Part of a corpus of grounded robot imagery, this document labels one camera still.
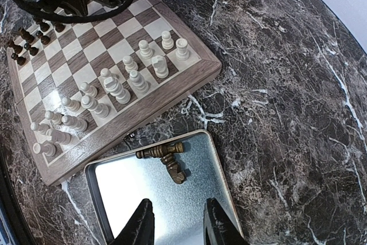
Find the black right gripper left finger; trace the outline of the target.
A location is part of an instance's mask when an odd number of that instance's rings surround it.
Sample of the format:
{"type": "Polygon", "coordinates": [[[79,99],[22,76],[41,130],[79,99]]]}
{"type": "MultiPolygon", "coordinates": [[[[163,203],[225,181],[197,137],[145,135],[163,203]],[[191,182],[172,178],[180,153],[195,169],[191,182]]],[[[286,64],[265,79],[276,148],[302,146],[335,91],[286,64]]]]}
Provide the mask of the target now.
{"type": "Polygon", "coordinates": [[[153,204],[149,199],[143,199],[120,234],[110,245],[154,244],[154,231],[153,204]]]}

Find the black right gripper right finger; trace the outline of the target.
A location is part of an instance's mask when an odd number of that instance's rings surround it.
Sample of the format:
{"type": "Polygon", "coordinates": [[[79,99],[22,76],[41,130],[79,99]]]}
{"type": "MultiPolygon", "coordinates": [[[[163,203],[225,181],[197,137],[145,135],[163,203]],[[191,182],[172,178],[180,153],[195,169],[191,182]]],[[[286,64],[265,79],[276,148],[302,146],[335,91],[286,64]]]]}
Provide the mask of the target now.
{"type": "Polygon", "coordinates": [[[209,198],[205,203],[203,236],[204,244],[248,244],[215,198],[209,198]]]}

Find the dark chess piece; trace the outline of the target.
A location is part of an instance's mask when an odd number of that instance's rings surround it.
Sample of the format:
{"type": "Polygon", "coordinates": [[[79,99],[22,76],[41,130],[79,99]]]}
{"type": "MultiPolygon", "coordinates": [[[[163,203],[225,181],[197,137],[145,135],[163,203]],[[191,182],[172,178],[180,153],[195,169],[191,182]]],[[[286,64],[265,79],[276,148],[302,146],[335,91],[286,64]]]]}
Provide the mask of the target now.
{"type": "Polygon", "coordinates": [[[35,38],[27,30],[25,30],[24,28],[19,28],[18,29],[18,32],[19,32],[19,35],[21,36],[21,38],[26,41],[26,43],[28,43],[28,44],[32,44],[33,43],[33,41],[34,41],[35,38]]]}
{"type": "Polygon", "coordinates": [[[9,40],[7,42],[7,45],[8,45],[8,47],[10,47],[14,51],[14,53],[16,53],[16,54],[22,53],[23,47],[20,46],[20,45],[15,44],[15,42],[13,40],[9,40]]]}
{"type": "Polygon", "coordinates": [[[34,17],[33,19],[42,32],[47,32],[50,29],[50,25],[44,22],[41,18],[34,17]]]}

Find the dark chess pawn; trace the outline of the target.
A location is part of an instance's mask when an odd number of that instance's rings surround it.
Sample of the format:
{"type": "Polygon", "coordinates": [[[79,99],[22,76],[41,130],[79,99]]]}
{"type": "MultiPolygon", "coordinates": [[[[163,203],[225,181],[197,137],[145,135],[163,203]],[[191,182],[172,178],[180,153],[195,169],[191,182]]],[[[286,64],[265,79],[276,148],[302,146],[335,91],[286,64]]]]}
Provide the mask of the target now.
{"type": "Polygon", "coordinates": [[[44,35],[40,30],[36,32],[36,37],[41,40],[42,45],[48,45],[50,43],[50,37],[44,35]]]}
{"type": "Polygon", "coordinates": [[[62,33],[65,30],[65,25],[59,22],[52,22],[54,29],[57,33],[62,33]]]}

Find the metal tray with wooden rim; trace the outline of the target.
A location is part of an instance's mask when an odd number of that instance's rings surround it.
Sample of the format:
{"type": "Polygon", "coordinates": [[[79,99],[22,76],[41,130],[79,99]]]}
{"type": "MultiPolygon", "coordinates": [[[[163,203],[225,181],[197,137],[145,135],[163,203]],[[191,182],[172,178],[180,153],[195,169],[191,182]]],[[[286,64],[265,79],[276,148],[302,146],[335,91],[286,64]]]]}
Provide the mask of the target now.
{"type": "Polygon", "coordinates": [[[182,142],[175,160],[186,174],[177,184],[159,158],[136,156],[136,150],[90,162],[84,169],[97,219],[106,243],[127,225],[143,199],[153,205],[156,244],[203,244],[207,199],[215,198],[241,230],[224,170],[209,132],[196,130],[165,140],[182,142]]]}

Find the dark chess pawn corner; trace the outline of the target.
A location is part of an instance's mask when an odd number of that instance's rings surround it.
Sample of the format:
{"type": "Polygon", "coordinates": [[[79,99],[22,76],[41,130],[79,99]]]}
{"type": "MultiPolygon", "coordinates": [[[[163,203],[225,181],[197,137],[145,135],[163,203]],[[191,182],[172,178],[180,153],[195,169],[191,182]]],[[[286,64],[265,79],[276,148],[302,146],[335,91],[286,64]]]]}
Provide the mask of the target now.
{"type": "Polygon", "coordinates": [[[31,46],[28,42],[24,44],[24,49],[27,50],[31,56],[36,56],[39,51],[38,48],[31,46]]]}

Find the brown chess knight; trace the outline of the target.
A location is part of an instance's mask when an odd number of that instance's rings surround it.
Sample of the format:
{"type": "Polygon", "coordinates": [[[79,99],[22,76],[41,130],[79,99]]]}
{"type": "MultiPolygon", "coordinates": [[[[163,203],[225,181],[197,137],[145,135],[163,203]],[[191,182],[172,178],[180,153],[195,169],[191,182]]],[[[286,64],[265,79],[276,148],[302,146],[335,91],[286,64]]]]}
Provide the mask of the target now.
{"type": "Polygon", "coordinates": [[[172,153],[162,157],[161,162],[166,166],[168,174],[176,184],[182,184],[186,180],[185,172],[172,153]]]}

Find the dark chess piece corner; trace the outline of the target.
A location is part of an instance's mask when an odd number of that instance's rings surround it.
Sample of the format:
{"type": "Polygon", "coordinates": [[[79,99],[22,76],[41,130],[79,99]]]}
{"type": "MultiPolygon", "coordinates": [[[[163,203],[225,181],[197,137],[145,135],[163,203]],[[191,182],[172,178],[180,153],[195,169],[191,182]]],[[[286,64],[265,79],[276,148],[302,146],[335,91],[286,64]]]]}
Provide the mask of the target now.
{"type": "Polygon", "coordinates": [[[11,58],[16,61],[19,66],[23,66],[26,62],[26,58],[19,56],[15,52],[11,54],[11,58]]]}

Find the brown chess bishop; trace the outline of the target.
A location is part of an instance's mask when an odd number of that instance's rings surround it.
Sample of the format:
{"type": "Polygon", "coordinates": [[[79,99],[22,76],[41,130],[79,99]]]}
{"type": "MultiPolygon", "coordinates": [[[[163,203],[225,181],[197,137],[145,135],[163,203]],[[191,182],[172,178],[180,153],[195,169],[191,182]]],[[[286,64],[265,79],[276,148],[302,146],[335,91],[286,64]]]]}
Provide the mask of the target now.
{"type": "Polygon", "coordinates": [[[173,145],[158,145],[148,149],[140,150],[135,153],[138,159],[142,158],[162,158],[171,153],[183,153],[184,147],[182,142],[173,145]]]}

